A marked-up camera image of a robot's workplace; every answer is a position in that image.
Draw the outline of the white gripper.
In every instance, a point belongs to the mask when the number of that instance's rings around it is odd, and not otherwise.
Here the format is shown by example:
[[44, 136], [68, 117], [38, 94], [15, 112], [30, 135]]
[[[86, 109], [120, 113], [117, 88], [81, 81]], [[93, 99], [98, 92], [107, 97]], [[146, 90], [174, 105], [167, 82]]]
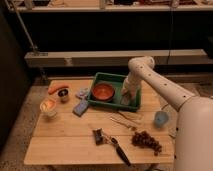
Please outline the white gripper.
[[138, 76], [129, 73], [127, 77], [124, 79], [121, 94], [124, 95], [126, 93], [129, 93], [130, 96], [134, 98], [140, 87], [141, 87], [141, 79]]

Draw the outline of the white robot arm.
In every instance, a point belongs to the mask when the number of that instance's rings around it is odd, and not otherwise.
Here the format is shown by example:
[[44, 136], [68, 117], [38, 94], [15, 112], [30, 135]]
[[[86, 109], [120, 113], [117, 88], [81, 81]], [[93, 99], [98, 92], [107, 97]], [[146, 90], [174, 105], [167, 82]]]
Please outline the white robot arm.
[[151, 56], [130, 59], [122, 93], [134, 98], [144, 80], [178, 112], [174, 171], [213, 171], [213, 99], [184, 89], [154, 66]]

